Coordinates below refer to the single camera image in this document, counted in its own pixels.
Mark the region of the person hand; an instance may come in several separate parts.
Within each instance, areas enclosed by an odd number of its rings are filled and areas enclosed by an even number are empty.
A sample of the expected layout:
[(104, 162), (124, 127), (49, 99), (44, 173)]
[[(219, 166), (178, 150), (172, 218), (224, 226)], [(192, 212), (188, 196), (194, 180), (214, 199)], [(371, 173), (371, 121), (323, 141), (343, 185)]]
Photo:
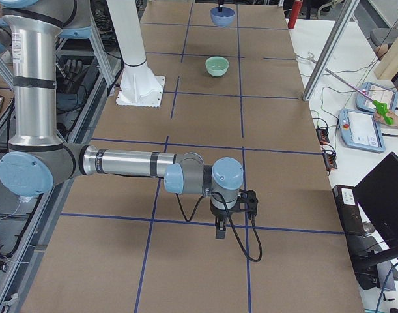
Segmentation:
[(389, 110), (386, 113), (386, 117), (388, 119), (391, 119), (392, 123), (387, 123), (385, 118), (381, 114), (374, 113), (375, 121), (378, 121), (379, 123), (383, 123), (385, 125), (389, 125), (389, 126), (392, 126), (392, 127), (398, 127), (398, 116), (393, 111)]

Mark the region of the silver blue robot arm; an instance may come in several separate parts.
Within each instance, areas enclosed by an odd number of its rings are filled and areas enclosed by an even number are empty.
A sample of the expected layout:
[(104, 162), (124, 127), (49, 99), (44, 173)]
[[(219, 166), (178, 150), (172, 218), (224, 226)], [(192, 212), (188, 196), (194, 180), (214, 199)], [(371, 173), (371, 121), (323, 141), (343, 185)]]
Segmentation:
[(153, 177), (166, 191), (210, 198), (216, 237), (225, 236), (245, 195), (241, 164), (229, 157), (206, 165), (200, 155), (99, 149), (57, 135), (56, 48), (63, 33), (90, 35), (88, 1), (3, 1), (12, 32), (16, 132), (0, 160), (0, 181), (19, 196), (35, 197), (79, 175)]

